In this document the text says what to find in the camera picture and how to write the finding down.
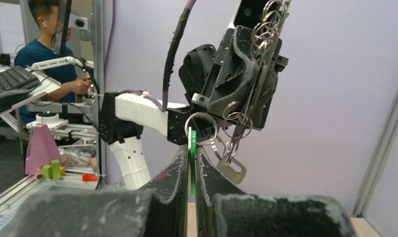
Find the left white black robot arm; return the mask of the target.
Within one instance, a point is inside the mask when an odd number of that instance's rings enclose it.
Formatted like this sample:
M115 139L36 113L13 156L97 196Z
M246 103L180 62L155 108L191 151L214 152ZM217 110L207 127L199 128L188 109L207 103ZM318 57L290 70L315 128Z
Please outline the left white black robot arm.
M236 154L252 130L264 128L278 74L288 63L279 51L281 29L271 23L229 28L219 48L189 51L179 69L187 104L166 103L148 92L106 93L100 112L102 139L110 145L128 190L150 180L141 135L145 127L186 146L192 179L204 169L202 148L217 157L219 178L239 185L247 173Z

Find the metal key holder plate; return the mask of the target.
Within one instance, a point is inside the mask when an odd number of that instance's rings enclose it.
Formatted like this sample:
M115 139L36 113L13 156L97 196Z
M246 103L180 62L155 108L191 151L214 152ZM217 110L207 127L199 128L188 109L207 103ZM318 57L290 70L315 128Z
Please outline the metal key holder plate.
M250 88L244 91L245 100L234 100L227 104L222 112L224 123L235 124L231 141L225 145L221 162L230 165L238 150L239 142L248 136L246 130L252 130L259 119L261 109L271 101L277 85L276 66L281 63L279 51L282 42L279 38L283 24L288 17L289 0L270 0L262 8L262 19L254 26L250 36L247 61L252 70L243 72L244 79L250 81Z

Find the green key tag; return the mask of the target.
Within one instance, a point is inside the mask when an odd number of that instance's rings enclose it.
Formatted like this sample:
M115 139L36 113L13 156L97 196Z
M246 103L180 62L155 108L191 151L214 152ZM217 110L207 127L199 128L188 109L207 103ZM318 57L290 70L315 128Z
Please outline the green key tag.
M196 177L195 177L195 154L196 154L196 131L189 127L189 144L190 144L190 193L192 197L195 197L196 193Z

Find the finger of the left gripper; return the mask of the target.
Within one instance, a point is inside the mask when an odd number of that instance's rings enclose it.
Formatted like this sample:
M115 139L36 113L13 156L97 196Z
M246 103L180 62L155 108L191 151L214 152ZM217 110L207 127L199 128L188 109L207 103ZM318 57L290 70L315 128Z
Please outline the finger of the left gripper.
M209 77L212 91L207 104L208 113L220 117L229 103L245 101L258 73L251 45L252 33L225 33Z
M257 78L254 90L254 108L263 108L270 104L276 91L278 75L274 68L263 66Z

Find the silver key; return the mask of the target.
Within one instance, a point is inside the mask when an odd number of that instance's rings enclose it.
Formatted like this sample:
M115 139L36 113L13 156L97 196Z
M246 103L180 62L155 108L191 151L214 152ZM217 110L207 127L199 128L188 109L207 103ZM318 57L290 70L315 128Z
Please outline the silver key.
M230 164L219 161L217 169L235 185L241 184L247 173L247 168L235 158Z

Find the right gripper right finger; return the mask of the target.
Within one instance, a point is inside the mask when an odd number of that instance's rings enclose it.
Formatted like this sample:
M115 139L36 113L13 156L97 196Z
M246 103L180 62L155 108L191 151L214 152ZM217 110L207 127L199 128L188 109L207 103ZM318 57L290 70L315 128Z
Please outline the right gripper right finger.
M196 150L196 215L200 237L354 237L343 206L322 195L255 195L233 184Z

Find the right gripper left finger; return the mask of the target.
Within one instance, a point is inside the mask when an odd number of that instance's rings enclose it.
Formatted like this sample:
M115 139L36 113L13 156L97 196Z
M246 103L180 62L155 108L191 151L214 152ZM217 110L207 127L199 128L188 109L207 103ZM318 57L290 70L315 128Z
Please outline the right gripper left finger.
M28 197L7 237L184 237L187 234L187 147L132 191L45 191Z

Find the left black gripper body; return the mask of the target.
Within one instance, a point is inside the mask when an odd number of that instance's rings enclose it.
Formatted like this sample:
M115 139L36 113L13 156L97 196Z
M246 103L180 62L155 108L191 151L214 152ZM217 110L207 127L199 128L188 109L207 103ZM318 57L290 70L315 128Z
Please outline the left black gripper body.
M245 26L227 29L219 48L204 44L190 52L190 100L194 108L220 120L227 128L265 127L276 91L278 74L288 58L280 55L281 38L266 54L258 47L266 41Z

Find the steel split keyring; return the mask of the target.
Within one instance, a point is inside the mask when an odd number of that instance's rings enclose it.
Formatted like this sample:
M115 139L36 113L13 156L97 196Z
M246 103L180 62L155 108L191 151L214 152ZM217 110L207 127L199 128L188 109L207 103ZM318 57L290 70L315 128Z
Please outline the steel split keyring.
M195 122L196 118L206 120L209 125L205 125L203 122ZM218 124L210 114L196 112L190 115L184 124L186 136L188 135L188 127L191 120L193 120L193 127L199 132L199 140L201 142L196 142L197 145L208 146L215 141L218 135Z

